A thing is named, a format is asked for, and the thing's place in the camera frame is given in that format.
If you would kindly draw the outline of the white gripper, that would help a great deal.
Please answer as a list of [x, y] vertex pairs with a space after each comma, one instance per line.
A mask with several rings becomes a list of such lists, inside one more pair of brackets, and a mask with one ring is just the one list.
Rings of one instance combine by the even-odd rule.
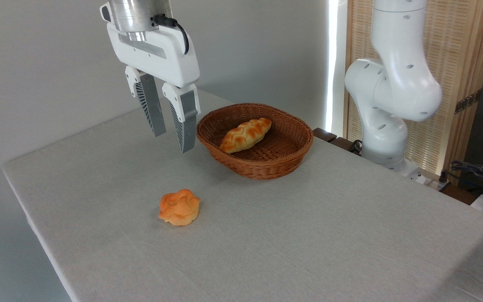
[[184, 37], [178, 28], [159, 26], [146, 32], [143, 42], [130, 41], [113, 23], [107, 24], [107, 31], [116, 56], [128, 65], [125, 73], [130, 92], [138, 98], [154, 135], [166, 132], [154, 78], [157, 77], [166, 82], [162, 91], [169, 100], [181, 152], [193, 149], [196, 117], [201, 109], [193, 84], [199, 80], [200, 69], [191, 38], [188, 37], [189, 51], [185, 54]]

